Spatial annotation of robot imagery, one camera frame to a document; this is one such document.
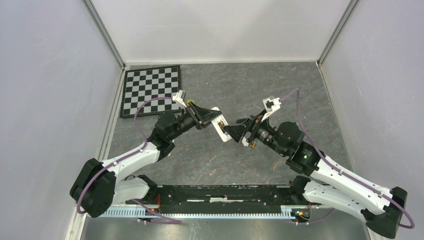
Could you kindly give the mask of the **black copper AAA battery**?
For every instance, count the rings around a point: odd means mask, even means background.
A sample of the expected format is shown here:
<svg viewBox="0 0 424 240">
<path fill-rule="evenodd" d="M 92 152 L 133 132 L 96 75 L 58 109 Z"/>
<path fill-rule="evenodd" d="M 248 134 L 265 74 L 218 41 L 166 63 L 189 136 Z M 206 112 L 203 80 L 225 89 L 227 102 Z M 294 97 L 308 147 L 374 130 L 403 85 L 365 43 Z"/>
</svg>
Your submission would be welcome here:
<svg viewBox="0 0 424 240">
<path fill-rule="evenodd" d="M 224 131 L 225 123 L 224 123 L 223 121 L 219 121 L 219 122 L 217 122 L 217 125 L 219 126 L 219 128 L 220 128 L 222 131 Z"/>
</svg>

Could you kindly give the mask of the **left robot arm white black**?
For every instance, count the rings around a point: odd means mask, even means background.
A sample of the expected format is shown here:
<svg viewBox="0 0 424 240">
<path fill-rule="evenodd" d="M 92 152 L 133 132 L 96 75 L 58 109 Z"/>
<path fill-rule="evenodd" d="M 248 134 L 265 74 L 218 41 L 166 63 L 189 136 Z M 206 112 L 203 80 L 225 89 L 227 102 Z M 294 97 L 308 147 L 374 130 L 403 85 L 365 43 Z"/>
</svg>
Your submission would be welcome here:
<svg viewBox="0 0 424 240">
<path fill-rule="evenodd" d="M 111 205 L 128 200 L 153 203 L 157 198 L 154 187 L 143 178 L 125 180 L 125 177 L 169 156 L 175 147 L 174 140 L 191 128 L 202 130 L 209 125 L 221 135 L 227 121 L 218 108 L 203 108 L 191 102 L 179 116 L 172 111 L 161 113 L 151 135 L 136 148 L 107 160 L 87 160 L 69 193 L 76 201 L 77 212 L 96 218 Z"/>
</svg>

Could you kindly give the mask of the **white battery cover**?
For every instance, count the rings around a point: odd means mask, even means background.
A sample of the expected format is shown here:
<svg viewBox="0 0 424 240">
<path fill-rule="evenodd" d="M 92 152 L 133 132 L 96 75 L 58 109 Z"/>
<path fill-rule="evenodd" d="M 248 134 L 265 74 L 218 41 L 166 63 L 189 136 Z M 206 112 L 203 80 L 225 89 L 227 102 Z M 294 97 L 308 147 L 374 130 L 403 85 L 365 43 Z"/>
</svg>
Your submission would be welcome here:
<svg viewBox="0 0 424 240">
<path fill-rule="evenodd" d="M 243 138 L 241 139 L 241 143 L 242 143 L 242 145 L 243 145 L 244 147 L 249 147 L 249 146 L 250 146 L 249 142 L 247 141 L 247 139 L 246 139 L 245 137 L 243 137 Z"/>
</svg>

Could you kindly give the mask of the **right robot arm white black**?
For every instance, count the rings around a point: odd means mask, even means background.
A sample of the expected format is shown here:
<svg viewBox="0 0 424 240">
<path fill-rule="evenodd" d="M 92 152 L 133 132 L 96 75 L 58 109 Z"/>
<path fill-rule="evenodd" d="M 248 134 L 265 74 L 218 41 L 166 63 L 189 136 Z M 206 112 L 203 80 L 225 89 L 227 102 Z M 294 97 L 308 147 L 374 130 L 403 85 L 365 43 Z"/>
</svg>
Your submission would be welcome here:
<svg viewBox="0 0 424 240">
<path fill-rule="evenodd" d="M 408 197 L 403 188 L 375 184 L 336 163 L 304 141 L 294 122 L 272 127 L 269 120 L 250 116 L 232 125 L 220 120 L 218 127 L 237 143 L 252 146 L 259 141 L 287 158 L 286 164 L 299 174 L 288 191 L 293 203 L 327 205 L 357 217 L 380 236 L 396 237 Z"/>
</svg>

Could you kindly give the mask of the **white remote control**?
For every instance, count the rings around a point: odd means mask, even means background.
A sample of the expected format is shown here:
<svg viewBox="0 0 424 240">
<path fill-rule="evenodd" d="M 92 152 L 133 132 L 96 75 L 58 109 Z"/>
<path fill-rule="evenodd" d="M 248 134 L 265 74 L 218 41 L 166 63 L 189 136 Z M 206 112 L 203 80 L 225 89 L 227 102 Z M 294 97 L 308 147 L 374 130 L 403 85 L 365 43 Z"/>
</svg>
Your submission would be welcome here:
<svg viewBox="0 0 424 240">
<path fill-rule="evenodd" d="M 224 130 L 224 126 L 228 125 L 228 122 L 223 114 L 215 117 L 211 123 L 224 143 L 232 140 L 232 137 Z"/>
</svg>

